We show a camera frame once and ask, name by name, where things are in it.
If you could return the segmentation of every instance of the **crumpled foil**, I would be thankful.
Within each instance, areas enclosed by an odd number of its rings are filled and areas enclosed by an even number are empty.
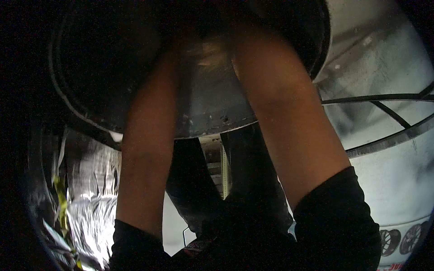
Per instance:
[[[83,265],[108,270],[121,152],[68,129],[65,160],[71,241]]]
[[[60,266],[65,270],[73,270],[77,253],[59,234],[59,202],[53,187],[53,174],[59,173],[59,136],[35,121],[30,128],[28,147],[28,168],[22,187],[30,215],[34,217],[35,228],[40,230],[43,241]]]

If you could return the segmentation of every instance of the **wheel graphic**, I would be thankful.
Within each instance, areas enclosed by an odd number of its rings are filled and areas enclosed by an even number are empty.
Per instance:
[[[408,254],[413,251],[421,236],[422,227],[420,224],[413,225],[404,235],[401,245],[399,246],[399,253],[402,255]]]
[[[381,230],[381,247],[383,257],[387,257],[391,255],[399,245],[399,241],[401,241],[401,233],[399,230],[393,229],[391,231]]]

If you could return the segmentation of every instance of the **steel wheel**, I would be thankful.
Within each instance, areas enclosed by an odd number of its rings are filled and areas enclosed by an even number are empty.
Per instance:
[[[399,252],[402,255],[408,254],[413,251],[421,236],[422,227],[420,224],[413,225],[404,235]]]

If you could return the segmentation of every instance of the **forearm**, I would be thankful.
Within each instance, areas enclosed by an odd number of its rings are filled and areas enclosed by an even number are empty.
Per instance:
[[[290,206],[350,166],[308,73],[272,31],[238,24],[233,64]]]
[[[122,142],[116,218],[162,238],[163,201],[176,118],[173,56],[166,56],[131,105]]]

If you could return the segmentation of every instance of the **black sleeve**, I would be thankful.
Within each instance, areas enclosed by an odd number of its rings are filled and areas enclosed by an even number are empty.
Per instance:
[[[296,261],[309,270],[377,270],[379,226],[353,167],[306,195],[294,212]]]
[[[120,220],[115,220],[110,271],[175,270],[161,240]]]

